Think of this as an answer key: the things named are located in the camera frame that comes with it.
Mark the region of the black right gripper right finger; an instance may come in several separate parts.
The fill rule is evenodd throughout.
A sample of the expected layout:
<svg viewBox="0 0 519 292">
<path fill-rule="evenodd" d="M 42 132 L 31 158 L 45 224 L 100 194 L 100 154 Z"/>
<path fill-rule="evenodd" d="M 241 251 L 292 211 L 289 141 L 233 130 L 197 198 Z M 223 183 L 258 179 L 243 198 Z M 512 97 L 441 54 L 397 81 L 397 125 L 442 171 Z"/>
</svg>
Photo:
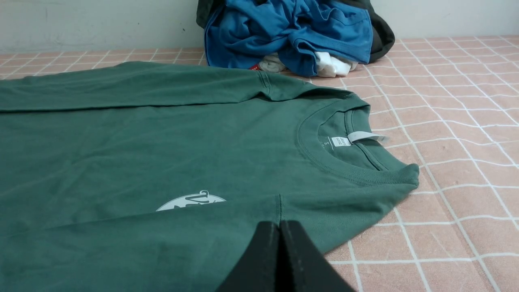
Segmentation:
<svg viewBox="0 0 519 292">
<path fill-rule="evenodd" d="M 280 222 L 281 292 L 354 292 L 298 221 Z"/>
</svg>

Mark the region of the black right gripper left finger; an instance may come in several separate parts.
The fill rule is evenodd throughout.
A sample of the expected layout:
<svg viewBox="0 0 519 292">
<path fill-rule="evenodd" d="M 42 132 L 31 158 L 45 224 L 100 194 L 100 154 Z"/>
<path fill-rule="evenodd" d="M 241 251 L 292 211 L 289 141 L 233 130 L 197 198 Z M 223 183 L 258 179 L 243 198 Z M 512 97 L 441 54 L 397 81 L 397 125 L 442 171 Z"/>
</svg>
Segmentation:
<svg viewBox="0 0 519 292">
<path fill-rule="evenodd" d="M 279 240 L 275 223 L 260 222 L 248 247 L 217 291 L 274 292 Z"/>
</svg>

